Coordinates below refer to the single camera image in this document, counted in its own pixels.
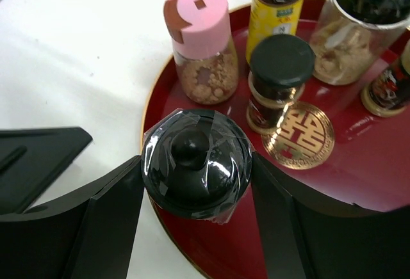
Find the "black knob lid jar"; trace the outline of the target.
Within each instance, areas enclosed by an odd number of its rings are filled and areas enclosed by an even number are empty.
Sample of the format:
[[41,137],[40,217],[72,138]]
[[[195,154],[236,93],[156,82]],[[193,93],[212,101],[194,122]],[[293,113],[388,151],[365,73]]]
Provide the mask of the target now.
[[176,109],[144,134],[145,188],[177,217],[226,224],[250,184],[253,150],[228,116]]

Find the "pink-lid glass shaker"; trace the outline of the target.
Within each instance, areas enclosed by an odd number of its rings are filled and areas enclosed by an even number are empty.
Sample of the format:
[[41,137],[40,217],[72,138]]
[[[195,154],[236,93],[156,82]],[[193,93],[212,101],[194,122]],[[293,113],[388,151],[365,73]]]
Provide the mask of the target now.
[[227,0],[166,0],[163,16],[186,96],[214,105],[236,90],[239,65]]

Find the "yellow-label gold-cap bottle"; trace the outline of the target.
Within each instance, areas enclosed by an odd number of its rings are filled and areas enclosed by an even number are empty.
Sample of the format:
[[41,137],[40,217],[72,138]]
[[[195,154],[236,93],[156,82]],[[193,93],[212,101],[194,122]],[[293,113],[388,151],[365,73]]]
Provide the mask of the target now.
[[304,0],[252,0],[248,39],[245,50],[247,62],[263,39],[270,35],[295,35]]

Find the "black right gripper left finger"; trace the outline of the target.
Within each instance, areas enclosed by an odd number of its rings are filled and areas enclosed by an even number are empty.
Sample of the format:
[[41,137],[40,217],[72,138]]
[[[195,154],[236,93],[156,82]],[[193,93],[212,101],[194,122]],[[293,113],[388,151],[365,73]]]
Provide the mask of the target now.
[[140,156],[21,214],[1,216],[1,278],[126,278],[144,183]]

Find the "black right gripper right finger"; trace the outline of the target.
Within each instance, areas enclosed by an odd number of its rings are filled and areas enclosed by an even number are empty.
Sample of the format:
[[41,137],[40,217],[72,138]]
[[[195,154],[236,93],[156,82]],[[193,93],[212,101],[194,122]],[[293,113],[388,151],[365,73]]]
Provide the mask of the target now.
[[409,207],[365,209],[252,155],[252,195],[269,278],[408,278]]

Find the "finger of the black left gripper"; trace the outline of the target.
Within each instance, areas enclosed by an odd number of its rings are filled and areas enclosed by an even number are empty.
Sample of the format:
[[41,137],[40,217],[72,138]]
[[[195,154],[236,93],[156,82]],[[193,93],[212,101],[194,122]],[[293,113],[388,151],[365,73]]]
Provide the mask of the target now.
[[92,142],[80,127],[1,131],[1,213],[22,213]]

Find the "round-top black lid glass jar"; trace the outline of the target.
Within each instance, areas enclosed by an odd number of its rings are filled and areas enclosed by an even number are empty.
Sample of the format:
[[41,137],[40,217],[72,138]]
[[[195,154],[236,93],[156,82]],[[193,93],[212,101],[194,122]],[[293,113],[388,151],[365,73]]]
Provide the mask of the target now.
[[309,44],[314,76],[356,82],[409,25],[409,0],[327,0]]

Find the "small dark-label spice bottle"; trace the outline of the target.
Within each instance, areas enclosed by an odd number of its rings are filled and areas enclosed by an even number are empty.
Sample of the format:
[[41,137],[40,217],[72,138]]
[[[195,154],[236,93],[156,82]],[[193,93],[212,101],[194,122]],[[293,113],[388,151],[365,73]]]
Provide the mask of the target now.
[[249,60],[246,111],[254,132],[272,134],[282,126],[311,79],[314,65],[311,46],[297,36],[272,35],[257,44]]

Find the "small black-cap spice bottle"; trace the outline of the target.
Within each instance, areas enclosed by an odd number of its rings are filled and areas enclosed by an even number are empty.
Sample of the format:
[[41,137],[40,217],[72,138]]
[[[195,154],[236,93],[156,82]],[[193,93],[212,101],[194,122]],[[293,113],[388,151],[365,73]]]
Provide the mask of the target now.
[[361,91],[361,102],[371,114],[396,116],[409,104],[409,41],[402,54]]

